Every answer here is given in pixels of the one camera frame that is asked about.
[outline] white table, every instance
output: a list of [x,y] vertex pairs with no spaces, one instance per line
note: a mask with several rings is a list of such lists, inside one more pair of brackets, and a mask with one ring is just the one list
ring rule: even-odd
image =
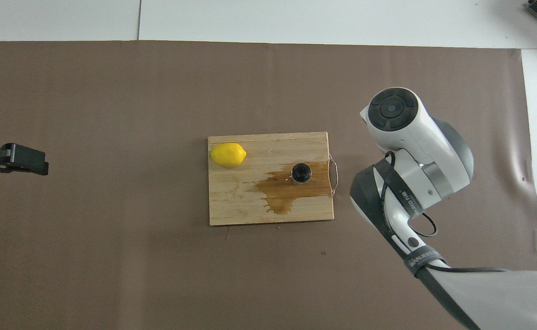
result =
[[520,48],[537,190],[537,19],[524,0],[0,0],[0,40]]

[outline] white robotic arm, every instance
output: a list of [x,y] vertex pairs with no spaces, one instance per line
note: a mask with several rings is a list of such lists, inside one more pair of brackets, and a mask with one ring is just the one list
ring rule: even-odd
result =
[[537,272],[451,268],[409,227],[409,219],[470,184],[474,165],[466,142],[406,88],[378,93],[361,117],[386,156],[352,182],[358,213],[468,329],[537,329]]

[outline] liquid spill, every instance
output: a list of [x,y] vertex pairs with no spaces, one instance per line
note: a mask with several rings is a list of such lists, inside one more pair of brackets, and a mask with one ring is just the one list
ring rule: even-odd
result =
[[284,165],[281,171],[268,172],[271,177],[254,185],[263,192],[267,202],[267,212],[273,211],[276,215],[286,215],[293,207],[293,201],[302,197],[329,196],[332,188],[329,185],[328,163],[306,162],[311,167],[311,178],[305,183],[297,183],[290,179],[291,169],[297,163]]

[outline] cutting board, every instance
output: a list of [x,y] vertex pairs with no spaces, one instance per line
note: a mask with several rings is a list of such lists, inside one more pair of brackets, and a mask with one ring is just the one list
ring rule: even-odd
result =
[[[210,225],[334,218],[327,132],[210,136],[208,154],[225,142],[239,143],[247,155],[236,167],[208,157]],[[291,178],[298,163],[311,168],[307,182]]]

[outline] lemon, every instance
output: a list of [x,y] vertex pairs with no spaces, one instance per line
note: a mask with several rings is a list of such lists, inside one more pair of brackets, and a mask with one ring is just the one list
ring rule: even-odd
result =
[[212,157],[214,163],[220,166],[234,167],[242,163],[246,157],[246,150],[237,143],[228,142],[212,148],[209,156]]

